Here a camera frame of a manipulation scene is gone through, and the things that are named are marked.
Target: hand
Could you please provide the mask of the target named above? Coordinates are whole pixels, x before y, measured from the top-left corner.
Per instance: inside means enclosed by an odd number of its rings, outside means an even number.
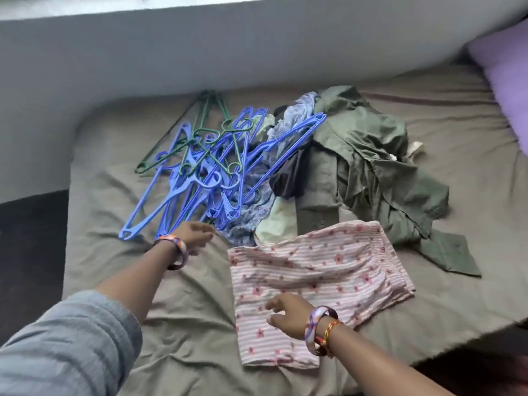
[[[286,335],[304,340],[304,330],[310,314],[315,309],[306,299],[291,293],[281,293],[266,303],[266,310],[274,313],[284,311],[285,314],[273,314],[266,321],[269,325],[279,328]]]
[[[199,248],[205,247],[215,233],[214,227],[198,221],[183,221],[172,233],[187,246],[190,255],[198,255]]]

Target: shirt sleeve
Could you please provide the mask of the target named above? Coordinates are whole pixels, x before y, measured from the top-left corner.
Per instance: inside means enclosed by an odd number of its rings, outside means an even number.
[[[0,394],[115,395],[141,346],[139,322],[118,301],[76,293],[0,348]]]

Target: bangle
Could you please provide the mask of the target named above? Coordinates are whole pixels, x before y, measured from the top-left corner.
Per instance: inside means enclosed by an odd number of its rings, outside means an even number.
[[[167,269],[169,271],[176,271],[178,269],[181,269],[185,264],[187,264],[187,260],[189,259],[189,253],[187,253],[187,246],[185,245],[183,240],[181,240],[180,238],[177,238],[172,235],[162,235],[154,241],[154,243],[152,244],[152,247],[157,245],[162,240],[168,240],[169,242],[174,243],[175,246],[180,251],[181,259],[182,259],[181,264],[178,265],[178,264],[172,263],[171,265],[167,267]]]
[[[315,330],[320,319],[324,315],[330,315],[332,318],[338,319],[337,313],[334,309],[328,306],[319,306],[312,311],[310,317],[308,318],[308,323],[306,324],[306,329],[304,330],[304,340],[306,342],[306,347],[308,351],[316,356],[326,355],[326,349],[316,348],[315,346]]]
[[[334,355],[332,354],[332,352],[330,351],[330,348],[328,347],[328,338],[330,337],[330,331],[332,330],[332,328],[336,324],[342,324],[342,322],[339,321],[338,319],[336,319],[335,321],[332,321],[331,323],[329,323],[328,327],[327,327],[327,329],[325,331],[325,337],[323,339],[321,339],[320,342],[319,342],[319,345],[326,350],[326,354],[331,359],[334,357]]]

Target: grey bed sheet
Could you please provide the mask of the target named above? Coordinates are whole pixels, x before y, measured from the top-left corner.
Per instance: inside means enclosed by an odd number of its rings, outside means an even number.
[[[289,103],[306,89],[229,92],[230,110]],[[485,79],[447,66],[359,86],[383,112],[408,123],[425,144],[416,162],[450,186],[450,214],[435,221],[464,234],[482,279],[445,273],[399,250],[416,296],[377,314],[361,333],[406,363],[432,357],[528,317],[528,158],[519,152]],[[64,292],[95,286],[142,254],[154,225],[134,241],[117,233],[148,177],[133,169],[190,97],[114,103],[85,120],[71,164]],[[163,194],[156,190],[157,203]],[[226,250],[217,237],[182,272],[167,272],[144,325],[144,346],[123,395],[353,393],[335,359],[318,370],[242,367],[234,330]]]

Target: pile of clothes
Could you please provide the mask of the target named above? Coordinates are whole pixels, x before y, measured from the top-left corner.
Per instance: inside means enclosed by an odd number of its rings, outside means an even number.
[[[445,271],[480,276],[466,238],[432,228],[448,212],[449,187],[412,163],[417,145],[405,122],[376,111],[355,87],[304,94],[276,108],[262,127],[276,138],[318,112],[326,120],[222,234],[234,246],[277,243],[338,224],[346,208],[353,218],[378,221],[393,245],[415,249]]]

